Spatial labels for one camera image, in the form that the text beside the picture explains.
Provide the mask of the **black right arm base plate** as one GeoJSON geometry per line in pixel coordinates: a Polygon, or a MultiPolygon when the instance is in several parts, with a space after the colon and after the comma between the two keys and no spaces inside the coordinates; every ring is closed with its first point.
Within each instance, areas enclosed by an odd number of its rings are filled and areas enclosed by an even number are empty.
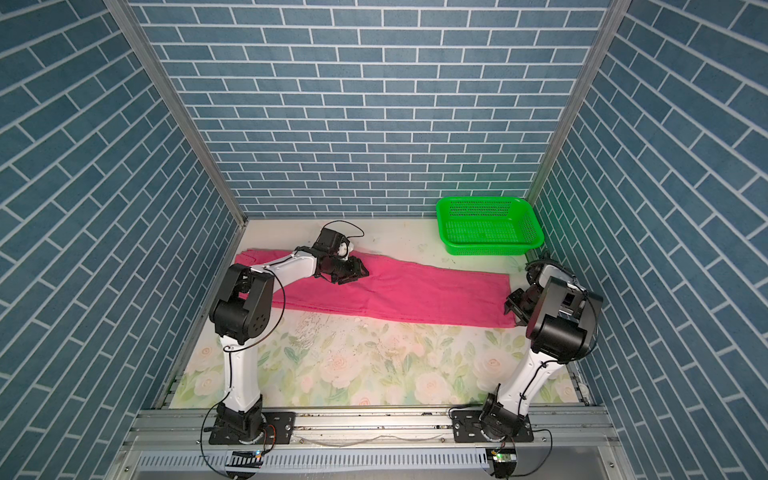
{"type": "Polygon", "coordinates": [[[522,427],[512,435],[508,427],[494,418],[488,421],[481,420],[479,408],[452,408],[448,412],[448,417],[451,420],[456,443],[530,443],[534,441],[534,433],[528,419],[525,419],[522,427]]]}

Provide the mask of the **pink long pants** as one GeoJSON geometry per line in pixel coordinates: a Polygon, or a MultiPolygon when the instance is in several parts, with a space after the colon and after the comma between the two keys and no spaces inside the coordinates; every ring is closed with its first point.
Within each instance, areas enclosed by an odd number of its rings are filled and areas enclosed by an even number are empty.
{"type": "MultiPolygon", "coordinates": [[[[290,252],[246,250],[235,263],[253,266],[290,252]]],[[[503,302],[511,292],[504,274],[442,269],[370,253],[352,255],[362,260],[368,277],[344,285],[323,278],[299,280],[283,293],[276,291],[272,306],[405,323],[515,326],[515,316],[504,314],[503,302]]]]}

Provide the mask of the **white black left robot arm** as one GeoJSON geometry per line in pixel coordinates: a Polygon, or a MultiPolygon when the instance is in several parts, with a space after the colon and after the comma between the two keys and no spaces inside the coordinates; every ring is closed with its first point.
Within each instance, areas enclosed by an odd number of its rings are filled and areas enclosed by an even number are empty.
{"type": "Polygon", "coordinates": [[[226,270],[209,310],[225,356],[225,394],[216,406],[218,435],[243,444],[267,437],[263,395],[248,375],[258,367],[257,345],[279,324],[271,320],[273,295],[307,278],[343,285],[368,276],[352,251],[350,237],[324,226],[309,247],[267,263],[235,263],[226,270]]]}

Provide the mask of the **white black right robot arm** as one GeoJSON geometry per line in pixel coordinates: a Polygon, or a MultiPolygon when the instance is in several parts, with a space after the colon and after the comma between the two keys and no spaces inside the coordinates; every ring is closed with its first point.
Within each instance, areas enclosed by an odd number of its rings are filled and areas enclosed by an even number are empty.
{"type": "Polygon", "coordinates": [[[532,400],[558,370],[588,356],[596,344],[603,297],[587,290],[567,267],[551,259],[526,264],[529,287],[505,300],[523,322],[529,349],[512,378],[498,384],[480,414],[483,434],[507,441],[525,426],[532,400]]]}

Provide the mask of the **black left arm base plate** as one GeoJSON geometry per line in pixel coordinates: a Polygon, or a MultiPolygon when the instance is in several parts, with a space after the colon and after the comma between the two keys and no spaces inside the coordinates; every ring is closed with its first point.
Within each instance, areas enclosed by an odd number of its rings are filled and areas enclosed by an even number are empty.
{"type": "Polygon", "coordinates": [[[258,435],[248,440],[244,434],[227,426],[224,420],[216,419],[209,432],[204,435],[210,445],[254,445],[266,447],[289,444],[296,420],[296,413],[291,411],[267,411],[262,414],[263,423],[258,435]]]}

